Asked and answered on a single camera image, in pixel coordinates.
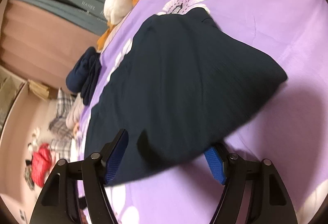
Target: curtain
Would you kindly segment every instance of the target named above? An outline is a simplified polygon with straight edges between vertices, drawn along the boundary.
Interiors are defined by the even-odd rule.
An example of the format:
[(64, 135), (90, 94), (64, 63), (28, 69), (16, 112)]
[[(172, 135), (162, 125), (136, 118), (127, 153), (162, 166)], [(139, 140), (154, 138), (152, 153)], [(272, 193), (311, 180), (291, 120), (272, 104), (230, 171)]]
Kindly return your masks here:
[(65, 78), (99, 36), (18, 0), (8, 0), (0, 36), (1, 64), (17, 75), (66, 89)]

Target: mattress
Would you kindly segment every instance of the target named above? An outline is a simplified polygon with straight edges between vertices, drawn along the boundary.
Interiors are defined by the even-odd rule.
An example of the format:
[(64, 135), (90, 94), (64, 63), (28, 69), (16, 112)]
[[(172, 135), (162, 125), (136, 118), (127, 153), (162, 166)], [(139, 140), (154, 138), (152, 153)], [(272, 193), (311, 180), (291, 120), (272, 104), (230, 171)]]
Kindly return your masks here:
[[(83, 159), (91, 108), (122, 60), (124, 46), (132, 44), (149, 16), (185, 14), (194, 7), (205, 8), (223, 32), (269, 54), (288, 74), (278, 93), (225, 143), (247, 160), (271, 159), (299, 212), (299, 222), (307, 223), (328, 192), (325, 0), (140, 0), (101, 55), (103, 67), (96, 91), (81, 116), (79, 158)], [(122, 224), (207, 224), (222, 190), (201, 155), (153, 177), (106, 188), (106, 193)], [(83, 193), (79, 182), (79, 195)], [(249, 188), (237, 223), (244, 223), (247, 197)]]

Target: folded dark clothing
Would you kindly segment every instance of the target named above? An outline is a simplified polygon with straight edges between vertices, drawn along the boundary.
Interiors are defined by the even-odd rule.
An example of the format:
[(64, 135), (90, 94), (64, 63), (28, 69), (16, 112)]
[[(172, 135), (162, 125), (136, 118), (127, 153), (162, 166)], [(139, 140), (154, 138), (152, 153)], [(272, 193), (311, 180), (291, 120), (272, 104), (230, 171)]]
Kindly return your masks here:
[(84, 105), (90, 104), (101, 71), (101, 64), (99, 60), (100, 54), (96, 55), (97, 58), (94, 60), (92, 66), (90, 67), (89, 75), (81, 89), (81, 98), (83, 99)]
[(270, 56), (221, 32), (202, 8), (153, 15), (91, 111), (85, 156), (125, 128), (129, 143), (109, 185), (153, 175), (249, 121), (286, 80)]
[(90, 68), (96, 60), (99, 60), (99, 54), (94, 47), (89, 47), (75, 64), (74, 68), (66, 77), (66, 86), (73, 93), (79, 93), (89, 76)]

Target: purple bed sheet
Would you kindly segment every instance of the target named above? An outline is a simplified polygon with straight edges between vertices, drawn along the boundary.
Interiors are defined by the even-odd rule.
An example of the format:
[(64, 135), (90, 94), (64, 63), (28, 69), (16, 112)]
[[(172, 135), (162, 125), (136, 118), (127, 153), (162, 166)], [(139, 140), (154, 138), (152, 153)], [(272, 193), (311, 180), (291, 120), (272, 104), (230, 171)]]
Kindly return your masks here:
[[(194, 7), (208, 10), (222, 31), (269, 54), (288, 74), (278, 93), (225, 143), (249, 160), (271, 159), (298, 210), (328, 178), (325, 0), (140, 0), (101, 55), (98, 85), (90, 107), (81, 116), (83, 139), (91, 108), (131, 49), (141, 24), (153, 14), (185, 14)], [(79, 191), (83, 195), (81, 183)], [(207, 224), (222, 186), (213, 179), (202, 155), (189, 164), (106, 191), (123, 224)]]

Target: blue gripper pad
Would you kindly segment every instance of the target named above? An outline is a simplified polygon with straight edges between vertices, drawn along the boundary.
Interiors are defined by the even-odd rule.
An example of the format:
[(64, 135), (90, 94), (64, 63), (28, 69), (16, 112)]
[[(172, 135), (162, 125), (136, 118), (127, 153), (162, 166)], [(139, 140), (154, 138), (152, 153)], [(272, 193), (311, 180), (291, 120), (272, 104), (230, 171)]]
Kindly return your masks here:
[(117, 142), (117, 145), (114, 148), (111, 156), (107, 160), (106, 174), (104, 176), (105, 184), (108, 184), (109, 181), (115, 177), (118, 167), (125, 153), (126, 147), (128, 146), (128, 143), (129, 143), (129, 134), (127, 131), (125, 131), (123, 132), (121, 138)]
[(204, 152), (206, 161), (210, 167), (213, 177), (222, 185), (225, 184), (227, 177), (224, 174), (223, 161), (216, 150), (211, 147)]

